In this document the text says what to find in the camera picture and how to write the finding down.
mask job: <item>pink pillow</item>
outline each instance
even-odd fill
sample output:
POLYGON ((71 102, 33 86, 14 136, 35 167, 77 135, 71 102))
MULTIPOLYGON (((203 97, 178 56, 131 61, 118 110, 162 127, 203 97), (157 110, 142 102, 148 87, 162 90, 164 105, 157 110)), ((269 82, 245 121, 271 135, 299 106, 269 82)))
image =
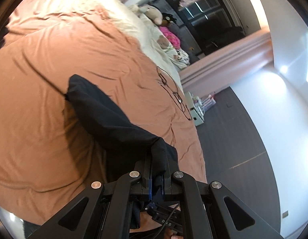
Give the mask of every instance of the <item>pink pillow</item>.
POLYGON ((175 49, 181 48, 180 39, 177 36, 175 36, 173 33, 171 33, 167 27, 160 27, 159 29, 164 34, 164 36, 169 40, 169 42, 171 42, 171 44, 173 45, 175 49))

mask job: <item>metal screw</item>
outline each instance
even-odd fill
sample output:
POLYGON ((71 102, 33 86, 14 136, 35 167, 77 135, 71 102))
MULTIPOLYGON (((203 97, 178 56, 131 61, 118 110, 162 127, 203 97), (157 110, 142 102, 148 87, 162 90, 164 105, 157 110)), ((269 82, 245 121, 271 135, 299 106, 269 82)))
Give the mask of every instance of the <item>metal screw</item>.
POLYGON ((182 172, 174 172, 174 176, 176 177, 176 178, 183 178, 183 176, 184 176, 184 173, 182 173, 182 172))
POLYGON ((138 177, 140 175, 140 173, 138 172, 138 171, 132 171, 132 172, 130 172, 130 176, 132 177, 132 178, 136 178, 136 177, 138 177))
POLYGON ((98 188, 100 188, 101 187, 101 183, 100 182, 93 182, 92 184, 91 184, 91 187, 92 188, 94 188, 94 189, 98 189, 98 188))
POLYGON ((220 182, 212 182, 212 187, 214 189, 220 189, 222 187, 222 184, 220 182))

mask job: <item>black metal bracket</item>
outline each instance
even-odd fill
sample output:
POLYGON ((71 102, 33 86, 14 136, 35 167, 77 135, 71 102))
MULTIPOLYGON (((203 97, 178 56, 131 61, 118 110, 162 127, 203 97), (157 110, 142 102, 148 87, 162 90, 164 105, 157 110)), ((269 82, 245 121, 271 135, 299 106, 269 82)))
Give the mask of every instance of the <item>black metal bracket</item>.
MULTIPOLYGON (((151 164, 147 157, 135 171, 108 184, 94 182, 56 213, 30 239, 128 239, 134 202, 151 200, 151 164)), ((219 182, 205 184, 180 172, 168 160, 164 201, 179 201, 167 227, 184 239, 282 239, 270 225, 219 182)), ((146 206, 160 224, 172 208, 157 202, 146 206)))

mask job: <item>black cable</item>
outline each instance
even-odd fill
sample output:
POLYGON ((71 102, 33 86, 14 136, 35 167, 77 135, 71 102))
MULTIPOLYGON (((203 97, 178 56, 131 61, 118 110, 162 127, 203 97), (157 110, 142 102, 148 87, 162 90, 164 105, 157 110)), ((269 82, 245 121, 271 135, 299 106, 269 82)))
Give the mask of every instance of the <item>black cable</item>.
POLYGON ((161 226, 161 229, 158 230, 158 232, 154 235, 154 237, 152 239, 155 239, 160 233, 161 231, 164 229, 164 227, 166 226, 167 222, 169 221, 169 219, 172 217, 172 215, 175 213, 176 208, 179 207, 180 204, 177 204, 176 207, 174 207, 173 211, 171 212, 171 214, 168 216, 168 218, 166 219, 165 223, 161 226))
POLYGON ((156 66, 156 72, 158 73, 158 76, 159 76, 159 78, 160 78, 161 81, 162 81, 162 82, 160 83, 161 86, 162 86, 163 89, 169 94, 169 96, 170 96, 171 99, 174 101, 174 103, 176 104, 176 106, 181 110, 181 112, 183 112, 184 116, 185 116, 188 120, 190 120, 190 121, 193 120, 192 115, 190 114, 190 111, 189 111, 187 105, 185 105, 185 104, 183 103, 183 100, 182 100, 182 98, 180 97, 179 90, 178 90, 178 85, 176 84, 175 80, 170 76, 170 74, 169 74, 167 71, 165 71, 164 69, 160 68, 159 66, 156 66), (158 72, 158 69, 164 71, 164 72, 173 80, 173 82, 174 82, 174 84, 175 84, 175 87, 176 87, 176 90, 177 90, 176 92, 173 92, 173 90, 168 86, 166 78, 165 78, 161 73, 158 72), (173 99, 172 95, 169 93, 169 91, 168 91, 164 86, 168 87, 168 88, 171 90, 171 92, 173 93, 175 99, 178 101, 178 103, 180 104, 181 107, 175 102, 175 100, 173 99), (190 118, 189 118, 188 116, 186 116, 186 114, 185 114, 186 110, 187 110, 188 113, 190 114, 190 118))

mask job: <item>human hand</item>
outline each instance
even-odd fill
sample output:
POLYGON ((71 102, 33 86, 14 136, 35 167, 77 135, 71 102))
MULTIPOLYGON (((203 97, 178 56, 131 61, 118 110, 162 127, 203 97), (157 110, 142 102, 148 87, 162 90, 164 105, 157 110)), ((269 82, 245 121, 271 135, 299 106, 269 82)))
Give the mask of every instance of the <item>human hand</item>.
POLYGON ((174 235, 173 231, 169 228, 165 229, 164 239, 183 239, 182 236, 174 235))

